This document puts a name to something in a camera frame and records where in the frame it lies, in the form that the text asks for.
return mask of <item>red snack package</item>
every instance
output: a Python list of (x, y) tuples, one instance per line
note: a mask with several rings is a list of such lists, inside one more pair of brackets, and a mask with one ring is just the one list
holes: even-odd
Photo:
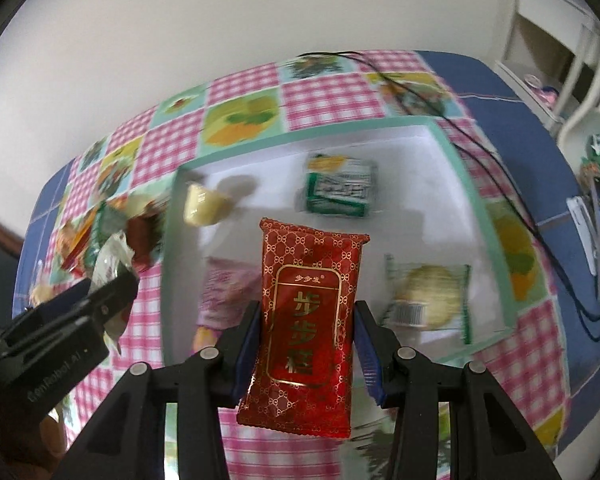
[(263, 218), (260, 350), (237, 420), (347, 438), (353, 302), (368, 235)]

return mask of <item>white furniture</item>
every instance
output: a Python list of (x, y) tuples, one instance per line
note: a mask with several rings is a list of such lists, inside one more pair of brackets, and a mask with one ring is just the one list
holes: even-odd
[[(496, 72), (542, 121), (544, 127), (556, 134), (563, 122), (560, 114), (565, 106), (575, 108), (571, 93), (578, 81), (583, 64), (595, 65), (600, 42), (600, 24), (584, 0), (509, 0), (504, 33), (496, 55)], [(564, 84), (530, 67), (507, 60), (514, 24), (518, 16), (547, 32), (574, 53), (574, 59)], [(529, 88), (524, 76), (538, 76), (544, 85), (554, 86), (560, 96), (549, 109)]]

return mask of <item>green snack package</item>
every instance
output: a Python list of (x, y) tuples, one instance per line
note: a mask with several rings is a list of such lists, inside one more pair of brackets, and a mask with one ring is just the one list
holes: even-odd
[(376, 169), (369, 160), (312, 155), (306, 165), (306, 210), (323, 215), (368, 215), (376, 192)]

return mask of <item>pink checkered tablecloth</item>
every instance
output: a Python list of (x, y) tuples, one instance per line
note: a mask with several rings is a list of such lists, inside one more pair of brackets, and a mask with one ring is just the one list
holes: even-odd
[[(432, 73), (414, 52), (373, 50), (366, 54), (386, 72)], [(365, 66), (353, 65), (349, 72), (340, 70), (338, 73), (295, 80), (289, 80), (288, 75), (283, 73), (285, 66), (286, 63), (266, 64), (213, 81), (206, 87), (204, 101), (198, 109), (178, 112), (151, 129), (156, 107), (116, 129), (109, 139), (106, 153), (140, 139), (136, 165), (129, 189), (125, 192), (171, 174), (179, 165), (195, 158), (202, 142), (200, 132), (209, 107), (250, 92), (263, 89), (277, 92), (281, 134), (364, 119), (377, 119), (381, 127), (383, 118), (395, 115), (395, 111), (389, 110), (383, 103), (378, 89), (369, 82), (370, 70)], [(441, 88), (448, 89), (444, 81), (440, 78), (438, 81)], [(474, 139), (489, 146), (488, 139), (464, 105), (459, 110), (464, 116), (454, 121)], [(496, 176), (507, 195), (516, 201), (505, 175), (482, 150), (445, 121), (438, 120), (438, 124), (452, 142), (474, 154)], [(487, 173), (465, 154), (460, 153), (460, 157), (480, 196), (487, 201), (499, 198), (500, 191)], [(79, 172), (80, 160), (78, 158), (72, 167), (68, 195), (58, 226), (87, 211), (99, 164)], [(55, 233), (48, 250), (48, 262), (53, 255)], [(555, 285), (546, 257), (537, 245), (534, 246), (544, 270), (548, 295), (520, 311), (512, 336), (483, 350), (477, 357), (487, 363), (529, 423), (536, 426), (561, 407), (567, 408), (568, 386)], [(141, 275), (138, 298), (125, 335), (120, 340), (122, 354), (112, 354), (75, 389), (81, 425), (87, 422), (116, 378), (128, 366), (137, 361), (146, 361), (152, 367), (162, 365), (160, 271), (158, 264)], [(234, 479), (337, 478), (339, 475), (337, 444), (332, 440), (240, 426), (232, 410), (221, 410), (220, 417), (227, 462)]]

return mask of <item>white wall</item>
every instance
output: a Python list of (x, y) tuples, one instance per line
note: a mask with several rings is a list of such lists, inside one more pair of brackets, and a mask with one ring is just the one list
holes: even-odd
[(28, 0), (0, 38), (0, 221), (119, 123), (190, 86), (315, 49), (487, 59), (504, 0)]

